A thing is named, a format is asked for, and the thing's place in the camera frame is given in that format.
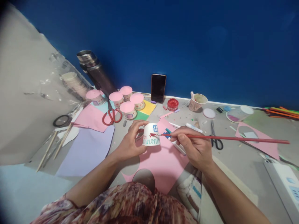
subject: blue wall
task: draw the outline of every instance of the blue wall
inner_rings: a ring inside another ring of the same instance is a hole
[[[299,109],[298,1],[12,1],[79,71],[90,49],[117,88]]]

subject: hand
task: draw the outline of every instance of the hand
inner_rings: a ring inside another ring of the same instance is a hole
[[[213,165],[212,145],[210,139],[188,138],[186,135],[204,135],[186,126],[182,126],[172,132],[171,141],[181,144],[193,166],[205,172]]]
[[[139,156],[146,151],[146,146],[136,146],[135,138],[138,133],[139,127],[147,125],[148,123],[148,121],[144,120],[133,121],[133,124],[129,127],[128,133],[125,135],[124,139],[113,152],[118,161],[124,161],[132,157]]]

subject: thermos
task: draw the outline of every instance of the thermos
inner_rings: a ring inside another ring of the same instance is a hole
[[[77,58],[79,59],[80,67],[94,83],[96,89],[102,90],[107,97],[109,97],[111,93],[117,91],[109,77],[104,72],[99,59],[92,51],[80,51],[77,54]]]

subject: phone screen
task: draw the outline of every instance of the phone screen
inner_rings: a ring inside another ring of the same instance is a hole
[[[163,103],[166,84],[166,75],[152,74],[151,100]]]

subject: sleeve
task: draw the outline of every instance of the sleeve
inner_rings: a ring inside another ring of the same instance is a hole
[[[57,201],[54,201],[42,208],[40,216],[31,224],[54,224],[54,223],[70,223],[75,219],[84,208],[77,208],[73,202],[66,199],[63,195]]]

